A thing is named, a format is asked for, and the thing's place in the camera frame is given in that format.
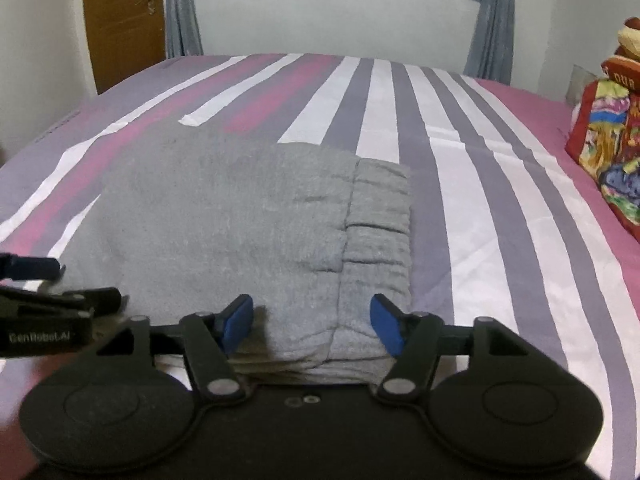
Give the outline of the grey curtain left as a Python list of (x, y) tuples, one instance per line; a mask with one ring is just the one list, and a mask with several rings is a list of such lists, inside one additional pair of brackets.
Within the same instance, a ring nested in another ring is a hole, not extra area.
[(165, 0), (165, 51), (168, 58), (203, 54), (194, 0)]

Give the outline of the grey curtain right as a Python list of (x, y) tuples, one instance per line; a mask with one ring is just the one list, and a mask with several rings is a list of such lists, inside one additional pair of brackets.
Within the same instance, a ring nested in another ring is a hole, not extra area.
[(464, 74), (510, 84), (513, 67), (515, 0), (480, 0)]

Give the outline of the grey sweat pants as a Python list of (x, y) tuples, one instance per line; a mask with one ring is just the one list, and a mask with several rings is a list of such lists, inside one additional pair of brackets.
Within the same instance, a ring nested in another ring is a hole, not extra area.
[(411, 304), (408, 170), (307, 143), (156, 126), (111, 166), (62, 253), (58, 290), (115, 287), (156, 324), (256, 314), (232, 364), (300, 382), (378, 382), (382, 294)]

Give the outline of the brown wooden door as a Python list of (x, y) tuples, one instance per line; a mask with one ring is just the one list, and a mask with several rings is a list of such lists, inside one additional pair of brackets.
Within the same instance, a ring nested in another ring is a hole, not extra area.
[(165, 59), (164, 0), (82, 0), (96, 92)]

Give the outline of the colourful patterned blanket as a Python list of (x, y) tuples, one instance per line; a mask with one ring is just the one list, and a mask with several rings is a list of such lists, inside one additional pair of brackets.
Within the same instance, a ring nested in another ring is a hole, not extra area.
[(639, 20), (627, 18), (618, 47), (586, 85), (565, 151), (596, 182), (605, 203), (639, 236)]

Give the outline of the grey curtain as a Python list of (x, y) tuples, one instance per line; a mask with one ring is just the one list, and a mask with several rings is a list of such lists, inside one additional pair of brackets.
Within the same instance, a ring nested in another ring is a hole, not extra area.
[(165, 51), (168, 58), (203, 54), (194, 0), (165, 0)]
[(515, 0), (480, 0), (464, 74), (510, 84), (513, 67)]

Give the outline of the striped pink grey bedsheet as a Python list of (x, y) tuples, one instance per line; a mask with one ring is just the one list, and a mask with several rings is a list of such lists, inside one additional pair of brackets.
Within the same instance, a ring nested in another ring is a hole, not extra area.
[(199, 128), (409, 169), (419, 311), (512, 328), (597, 393), (589, 463), (639, 472), (639, 245), (564, 148), (568, 109), (503, 84), (372, 58), (190, 56), (81, 107), (1, 170), (1, 248), (62, 255), (137, 138)]

